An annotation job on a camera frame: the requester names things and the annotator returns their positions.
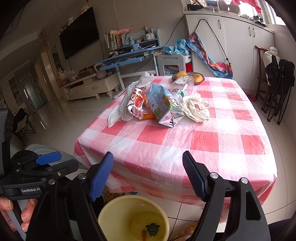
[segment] hand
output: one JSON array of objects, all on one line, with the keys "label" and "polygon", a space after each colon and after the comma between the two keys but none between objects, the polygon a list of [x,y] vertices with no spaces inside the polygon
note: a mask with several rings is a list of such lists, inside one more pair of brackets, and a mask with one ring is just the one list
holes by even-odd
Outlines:
[{"label": "hand", "polygon": [[[37,204],[36,199],[29,199],[29,202],[28,202],[26,208],[22,211],[21,217],[22,217],[23,223],[21,224],[21,227],[25,232],[28,231],[30,219],[32,217],[32,214],[33,214],[36,204]],[[5,218],[6,222],[10,226],[10,228],[15,232],[16,228],[6,212],[6,211],[12,211],[12,210],[13,210],[12,201],[8,200],[5,197],[0,197],[0,211],[3,215],[3,217]]]}]

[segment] dark green object in bucket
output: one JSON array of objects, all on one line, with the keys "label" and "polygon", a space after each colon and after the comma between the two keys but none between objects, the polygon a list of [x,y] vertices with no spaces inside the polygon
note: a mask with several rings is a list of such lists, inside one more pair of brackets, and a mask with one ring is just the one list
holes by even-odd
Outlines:
[{"label": "dark green object in bucket", "polygon": [[155,223],[151,223],[149,225],[145,226],[147,228],[147,231],[150,236],[155,236],[158,232],[159,225],[156,225]]}]

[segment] black tv screen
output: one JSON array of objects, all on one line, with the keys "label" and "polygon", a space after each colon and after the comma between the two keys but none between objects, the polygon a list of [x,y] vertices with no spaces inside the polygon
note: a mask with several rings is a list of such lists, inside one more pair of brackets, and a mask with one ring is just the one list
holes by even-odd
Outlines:
[{"label": "black tv screen", "polygon": [[59,36],[65,59],[100,39],[93,7],[81,14]]}]

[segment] colorful bag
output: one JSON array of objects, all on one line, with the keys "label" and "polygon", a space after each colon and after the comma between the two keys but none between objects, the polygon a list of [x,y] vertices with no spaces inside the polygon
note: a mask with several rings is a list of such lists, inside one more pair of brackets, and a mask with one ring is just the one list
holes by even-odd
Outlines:
[{"label": "colorful bag", "polygon": [[215,37],[217,38],[225,56],[226,56],[226,60],[228,61],[228,64],[223,63],[223,62],[215,63],[207,55],[207,52],[205,51],[200,38],[198,37],[198,35],[195,32],[197,30],[197,27],[195,28],[194,32],[189,36],[189,38],[186,40],[187,46],[206,64],[206,66],[214,73],[214,75],[216,77],[232,79],[233,73],[232,73],[231,63],[229,62],[229,60],[226,56],[226,53],[225,53],[224,49],[222,48],[222,45],[219,42],[219,40],[218,40],[216,34],[214,33],[213,29],[211,28],[211,26],[210,26],[210,28],[213,31]]}]

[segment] red and white tablecloth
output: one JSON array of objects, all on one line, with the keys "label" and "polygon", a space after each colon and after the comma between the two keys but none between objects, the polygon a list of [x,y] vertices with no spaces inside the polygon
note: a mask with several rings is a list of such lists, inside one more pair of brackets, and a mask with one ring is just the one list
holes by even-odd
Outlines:
[{"label": "red and white tablecloth", "polygon": [[[154,82],[170,88],[171,77]],[[197,162],[224,179],[249,179],[259,200],[266,200],[277,178],[272,148],[253,105],[234,80],[206,77],[194,87],[210,103],[210,119],[196,123],[186,116],[174,127],[136,118],[108,128],[108,116],[123,95],[101,113],[75,143],[75,157],[84,165],[99,163],[107,151],[114,166],[106,186],[110,192],[139,191],[185,204],[204,203],[196,197],[182,165],[189,150]],[[225,199],[222,216],[227,216]]]}]

